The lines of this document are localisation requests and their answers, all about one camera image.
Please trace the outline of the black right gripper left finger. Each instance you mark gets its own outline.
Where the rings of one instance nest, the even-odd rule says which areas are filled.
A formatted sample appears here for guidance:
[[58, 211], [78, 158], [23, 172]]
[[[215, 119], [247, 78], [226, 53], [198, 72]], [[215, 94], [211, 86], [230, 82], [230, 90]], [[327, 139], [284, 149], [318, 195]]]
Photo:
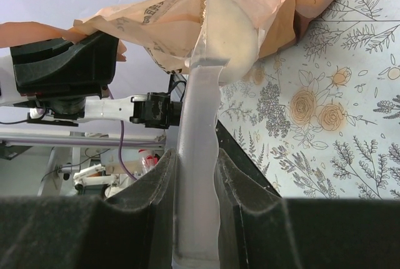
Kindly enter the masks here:
[[102, 200], [1, 200], [2, 268], [171, 268], [176, 153]]

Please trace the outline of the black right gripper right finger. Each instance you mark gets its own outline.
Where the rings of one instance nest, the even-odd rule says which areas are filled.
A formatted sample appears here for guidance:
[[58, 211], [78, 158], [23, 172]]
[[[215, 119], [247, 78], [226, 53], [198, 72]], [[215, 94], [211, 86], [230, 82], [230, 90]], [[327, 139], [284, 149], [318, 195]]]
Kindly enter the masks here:
[[221, 268], [398, 268], [399, 202], [280, 198], [225, 151], [215, 172]]

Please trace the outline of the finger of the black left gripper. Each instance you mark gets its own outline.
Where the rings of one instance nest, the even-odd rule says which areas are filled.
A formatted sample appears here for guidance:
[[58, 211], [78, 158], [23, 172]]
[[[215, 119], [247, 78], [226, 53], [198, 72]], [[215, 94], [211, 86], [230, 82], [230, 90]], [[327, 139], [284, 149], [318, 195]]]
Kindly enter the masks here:
[[11, 47], [16, 89], [36, 99], [103, 98], [115, 75], [118, 42], [98, 31], [76, 44], [57, 38]]

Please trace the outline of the pink litter bag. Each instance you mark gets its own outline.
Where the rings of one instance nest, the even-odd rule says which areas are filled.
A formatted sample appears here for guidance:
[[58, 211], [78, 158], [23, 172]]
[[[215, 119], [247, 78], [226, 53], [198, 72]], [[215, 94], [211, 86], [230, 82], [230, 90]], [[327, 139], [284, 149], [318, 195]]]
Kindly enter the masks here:
[[225, 60], [221, 81], [242, 78], [260, 58], [292, 46], [334, 0], [146, 0], [100, 9], [72, 28], [37, 22], [1, 24], [4, 48], [97, 31], [140, 45], [165, 72], [187, 74], [202, 56]]

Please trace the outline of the clear plastic scoop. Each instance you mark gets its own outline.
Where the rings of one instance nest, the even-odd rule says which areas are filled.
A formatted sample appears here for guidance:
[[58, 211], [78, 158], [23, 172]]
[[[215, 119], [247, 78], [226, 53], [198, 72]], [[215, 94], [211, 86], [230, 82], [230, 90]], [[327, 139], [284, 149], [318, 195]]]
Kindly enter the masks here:
[[258, 33], [233, 0], [205, 0], [189, 61], [176, 158], [174, 268], [218, 268], [219, 202], [214, 172], [220, 85], [241, 79], [258, 58]]

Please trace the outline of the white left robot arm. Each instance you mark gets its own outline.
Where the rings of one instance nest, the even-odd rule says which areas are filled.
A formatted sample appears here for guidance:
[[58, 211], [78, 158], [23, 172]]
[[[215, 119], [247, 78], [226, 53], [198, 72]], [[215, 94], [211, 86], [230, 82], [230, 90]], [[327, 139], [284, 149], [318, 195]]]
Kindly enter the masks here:
[[168, 92], [112, 99], [118, 38], [96, 32], [74, 44], [62, 38], [11, 47], [1, 58], [1, 106], [27, 108], [23, 123], [78, 126], [94, 120], [178, 126], [183, 103]]

